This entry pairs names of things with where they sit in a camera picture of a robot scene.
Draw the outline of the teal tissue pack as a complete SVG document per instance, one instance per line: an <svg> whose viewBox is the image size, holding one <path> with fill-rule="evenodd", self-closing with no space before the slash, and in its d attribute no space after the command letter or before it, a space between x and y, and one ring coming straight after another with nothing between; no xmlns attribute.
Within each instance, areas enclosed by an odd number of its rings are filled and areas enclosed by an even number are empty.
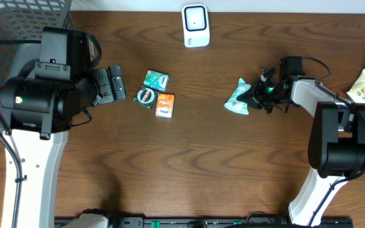
<svg viewBox="0 0 365 228"><path fill-rule="evenodd" d="M165 92L169 82L169 75L165 73L148 70L143 85L152 89Z"/></svg>

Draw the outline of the orange small box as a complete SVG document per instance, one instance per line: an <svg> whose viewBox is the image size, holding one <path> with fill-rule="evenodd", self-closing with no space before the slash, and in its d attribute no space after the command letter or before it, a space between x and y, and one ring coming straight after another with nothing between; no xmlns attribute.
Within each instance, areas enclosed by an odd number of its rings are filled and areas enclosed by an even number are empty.
<svg viewBox="0 0 365 228"><path fill-rule="evenodd" d="M173 94L159 94L155 115L162 118L172 118L175 96Z"/></svg>

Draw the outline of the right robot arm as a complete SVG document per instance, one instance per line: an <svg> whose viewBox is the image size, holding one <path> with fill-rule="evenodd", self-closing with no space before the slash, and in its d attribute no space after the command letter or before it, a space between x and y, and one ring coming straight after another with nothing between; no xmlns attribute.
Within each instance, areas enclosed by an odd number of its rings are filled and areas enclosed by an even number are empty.
<svg viewBox="0 0 365 228"><path fill-rule="evenodd" d="M237 100L267 113L283 105L302 107L313 117L307 148L311 168L288 205L288 217L297 227L317 227L335 194L365 174L365 104L343 99L306 75L304 60L281 58Z"/></svg>

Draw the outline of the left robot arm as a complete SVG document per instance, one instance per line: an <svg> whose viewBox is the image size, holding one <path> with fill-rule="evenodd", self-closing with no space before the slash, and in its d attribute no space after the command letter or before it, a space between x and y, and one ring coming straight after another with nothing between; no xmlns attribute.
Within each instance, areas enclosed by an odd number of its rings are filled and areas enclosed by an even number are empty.
<svg viewBox="0 0 365 228"><path fill-rule="evenodd" d="M101 47L92 34L45 27L40 56L0 90L6 130L3 227L53 227L61 156L73 117L124 100L117 65L99 68Z"/></svg>

